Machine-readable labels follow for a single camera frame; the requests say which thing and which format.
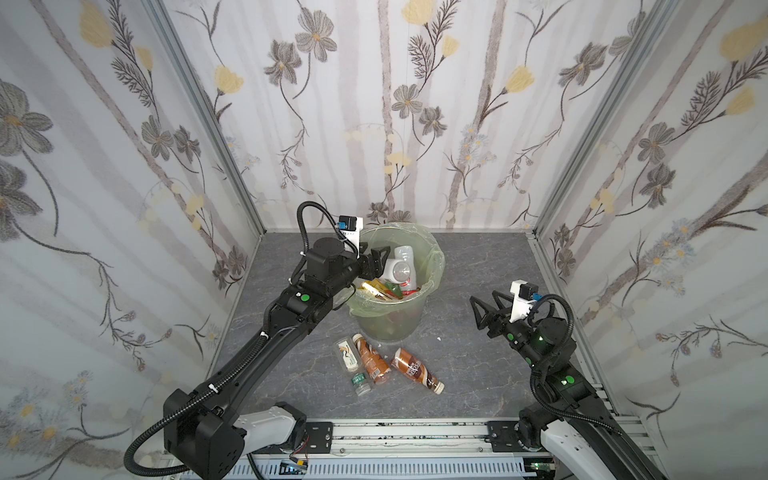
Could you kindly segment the red yellow juice bottle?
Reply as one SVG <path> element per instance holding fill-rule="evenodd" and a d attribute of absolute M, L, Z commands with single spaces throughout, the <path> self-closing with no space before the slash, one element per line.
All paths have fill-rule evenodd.
<path fill-rule="evenodd" d="M 398 284 L 391 282 L 382 283 L 378 279 L 363 281 L 357 289 L 381 301 L 399 301 L 405 297 Z"/>

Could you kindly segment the white bottle yellow arrow label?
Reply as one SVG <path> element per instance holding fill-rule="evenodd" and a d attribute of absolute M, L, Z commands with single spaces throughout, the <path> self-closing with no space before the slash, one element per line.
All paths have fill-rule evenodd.
<path fill-rule="evenodd" d="M 393 250 L 392 257 L 386 261 L 383 278 L 397 284 L 404 294 L 418 290 L 415 254 L 411 246 L 399 246 Z"/>

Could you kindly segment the brown coffee bottle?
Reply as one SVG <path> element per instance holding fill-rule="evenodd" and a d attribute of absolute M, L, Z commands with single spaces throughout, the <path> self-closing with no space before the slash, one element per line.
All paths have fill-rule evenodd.
<path fill-rule="evenodd" d="M 397 349 L 391 361 L 391 366 L 436 395 L 442 394 L 445 389 L 445 385 L 430 373 L 418 358 L 403 348 Z"/>

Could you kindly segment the brown tea bottle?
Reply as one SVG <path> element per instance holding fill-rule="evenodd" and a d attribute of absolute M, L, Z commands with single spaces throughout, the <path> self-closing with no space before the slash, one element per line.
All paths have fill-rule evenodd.
<path fill-rule="evenodd" d="M 375 384 L 381 384 L 388 379 L 391 369 L 384 358 L 369 344 L 360 333 L 352 336 L 363 366 Z"/>

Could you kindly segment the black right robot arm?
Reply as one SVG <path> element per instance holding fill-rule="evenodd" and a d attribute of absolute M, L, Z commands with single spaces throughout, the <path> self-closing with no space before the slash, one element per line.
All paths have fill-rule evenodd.
<path fill-rule="evenodd" d="M 574 365 L 572 307 L 560 295 L 523 289 L 524 297 L 494 291 L 492 304 L 469 298 L 477 328 L 504 338 L 530 369 L 535 403 L 519 413 L 520 446 L 547 451 L 575 479 L 664 479 Z"/>

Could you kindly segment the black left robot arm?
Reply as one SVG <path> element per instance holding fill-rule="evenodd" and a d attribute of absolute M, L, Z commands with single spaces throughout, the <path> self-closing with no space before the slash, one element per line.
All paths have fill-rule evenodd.
<path fill-rule="evenodd" d="M 333 234 L 311 242 L 307 208 L 327 220 L 320 203 L 296 210 L 302 256 L 288 286 L 265 309 L 259 331 L 219 371 L 190 392 L 176 390 L 164 402 L 162 418 L 127 447 L 123 463 L 139 477 L 165 477 L 188 470 L 202 479 L 222 479 L 245 454 L 251 430 L 237 425 L 241 407 L 261 380 L 333 310 L 334 299 L 355 280 L 382 276 L 391 249 L 353 243 L 336 221 Z"/>

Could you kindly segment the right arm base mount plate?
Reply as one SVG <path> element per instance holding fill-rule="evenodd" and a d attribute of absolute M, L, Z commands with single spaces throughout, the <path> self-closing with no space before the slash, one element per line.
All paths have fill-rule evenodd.
<path fill-rule="evenodd" d="M 536 452 L 538 444 L 531 438 L 530 426 L 518 421 L 488 421 L 487 442 L 494 453 Z"/>

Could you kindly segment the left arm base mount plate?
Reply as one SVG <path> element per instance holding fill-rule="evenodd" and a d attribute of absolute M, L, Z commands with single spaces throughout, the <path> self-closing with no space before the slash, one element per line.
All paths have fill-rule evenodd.
<path fill-rule="evenodd" d="M 307 422 L 297 425 L 285 446 L 280 449 L 291 456 L 329 454 L 334 433 L 332 422 Z"/>

